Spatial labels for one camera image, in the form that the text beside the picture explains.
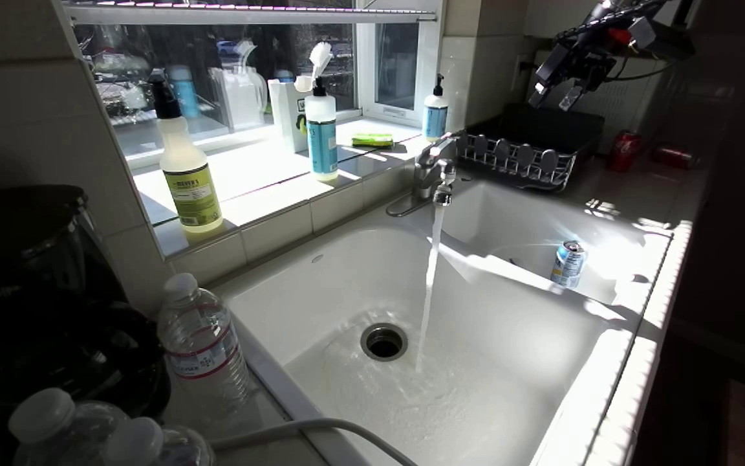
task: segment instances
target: running water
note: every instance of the running water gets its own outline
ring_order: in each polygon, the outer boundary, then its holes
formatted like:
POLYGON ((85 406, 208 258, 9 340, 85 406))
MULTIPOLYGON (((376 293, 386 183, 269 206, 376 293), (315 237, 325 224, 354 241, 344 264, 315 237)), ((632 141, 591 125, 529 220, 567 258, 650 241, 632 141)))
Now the running water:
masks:
POLYGON ((435 268, 438 268, 438 261, 441 261, 443 224, 446 224, 446 204, 435 204, 435 209, 433 209, 433 248, 430 248, 430 257, 428 257, 425 307, 421 307, 420 355, 417 355, 420 373, 421 373, 425 340, 428 340, 428 327, 430 327, 435 268))

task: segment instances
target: coffee maker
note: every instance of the coffee maker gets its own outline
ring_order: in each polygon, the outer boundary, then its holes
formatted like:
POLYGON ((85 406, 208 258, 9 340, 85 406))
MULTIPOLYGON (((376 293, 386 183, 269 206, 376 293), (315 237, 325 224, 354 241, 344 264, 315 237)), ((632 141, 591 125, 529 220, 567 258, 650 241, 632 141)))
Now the coffee maker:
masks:
POLYGON ((0 189, 0 463, 9 416, 40 387, 157 416, 169 374, 155 324, 131 311, 78 187, 0 189))

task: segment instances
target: sink drain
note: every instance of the sink drain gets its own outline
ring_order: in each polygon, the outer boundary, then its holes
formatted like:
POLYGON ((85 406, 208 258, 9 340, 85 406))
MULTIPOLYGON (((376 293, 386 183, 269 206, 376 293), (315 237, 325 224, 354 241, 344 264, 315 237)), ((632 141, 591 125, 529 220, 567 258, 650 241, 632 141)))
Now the sink drain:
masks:
POLYGON ((406 334, 393 324, 376 324, 362 334, 362 349, 369 360, 391 363, 406 352, 406 334))

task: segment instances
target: window sill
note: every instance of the window sill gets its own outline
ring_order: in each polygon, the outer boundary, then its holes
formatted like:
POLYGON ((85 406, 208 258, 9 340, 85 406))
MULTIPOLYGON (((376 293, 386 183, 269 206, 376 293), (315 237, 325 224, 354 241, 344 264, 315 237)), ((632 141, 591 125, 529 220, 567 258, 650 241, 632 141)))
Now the window sill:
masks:
POLYGON ((309 158, 293 156, 279 139, 210 156, 226 224, 196 237, 182 231, 160 170, 137 174, 134 183, 172 268, 188 268, 210 283, 403 189, 403 165, 425 144, 413 127, 368 118, 340 125, 340 178, 329 183, 315 182, 309 158), (357 151, 349 144, 354 132, 391 132, 395 144, 357 151))

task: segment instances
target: sink basin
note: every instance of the sink basin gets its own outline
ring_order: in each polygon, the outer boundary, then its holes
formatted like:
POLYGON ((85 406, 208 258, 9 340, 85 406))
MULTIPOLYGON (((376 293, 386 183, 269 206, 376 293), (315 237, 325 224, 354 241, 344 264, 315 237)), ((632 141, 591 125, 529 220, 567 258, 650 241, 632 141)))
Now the sink basin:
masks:
MULTIPOLYGON (((479 252, 500 246, 479 231, 465 235, 459 214, 451 206, 447 235, 479 252)), ((417 463, 583 459, 633 320, 473 266, 455 248, 443 248, 433 280, 433 257, 428 235, 369 213, 217 293, 319 413, 357 421, 417 463)), ((391 463, 347 439, 368 463, 391 463)))
POLYGON ((580 241, 587 258, 574 293, 641 311, 671 235, 618 222, 601 209, 583 213, 553 196, 464 182, 446 209, 446 241, 541 277, 551 277, 558 244, 580 241))

